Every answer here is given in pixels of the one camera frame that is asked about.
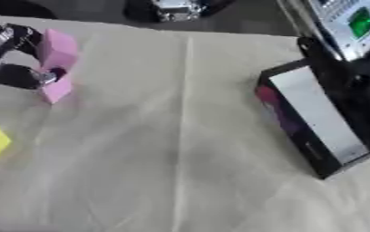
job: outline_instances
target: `white surface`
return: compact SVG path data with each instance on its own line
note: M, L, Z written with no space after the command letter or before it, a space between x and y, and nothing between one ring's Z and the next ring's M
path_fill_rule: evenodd
M82 54L53 107L0 86L15 141L0 157L0 230L370 231L370 160L313 178L248 87L299 57L293 38L2 22L73 34Z

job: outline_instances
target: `display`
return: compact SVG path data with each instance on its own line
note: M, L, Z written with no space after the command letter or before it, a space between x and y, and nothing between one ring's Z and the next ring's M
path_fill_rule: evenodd
M362 8L354 14L350 20L350 28L357 39L370 32L370 13L367 9Z

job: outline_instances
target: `pink foam block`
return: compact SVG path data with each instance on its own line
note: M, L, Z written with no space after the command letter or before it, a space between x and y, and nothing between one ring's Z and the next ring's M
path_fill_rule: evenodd
M60 101L73 89L71 80L68 77L61 78L58 82L53 82L41 88L41 94L47 101L54 104Z
M40 71L62 67L68 72L77 60L78 46L69 34L47 29L37 52Z
M41 64L38 71L43 73L52 68L61 67L67 71L66 75L68 75L77 56L78 48L73 37L47 29L38 46L38 58ZM71 80L64 76L58 82L43 86L40 91L47 101L54 104L71 92L72 88Z

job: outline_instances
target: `black device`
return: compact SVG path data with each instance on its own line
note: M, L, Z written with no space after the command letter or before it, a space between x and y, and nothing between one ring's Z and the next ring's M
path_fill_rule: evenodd
M338 61L315 38L305 59L265 70L256 95L324 179L370 157L370 53Z
M137 22L162 23L214 15L236 0L126 0L124 15Z

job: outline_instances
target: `table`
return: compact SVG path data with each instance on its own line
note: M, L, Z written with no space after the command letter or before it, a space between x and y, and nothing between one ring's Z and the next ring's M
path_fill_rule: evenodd
M314 178L254 97L295 38L5 22L72 34L81 56L54 106L0 86L0 231L370 231L370 160Z

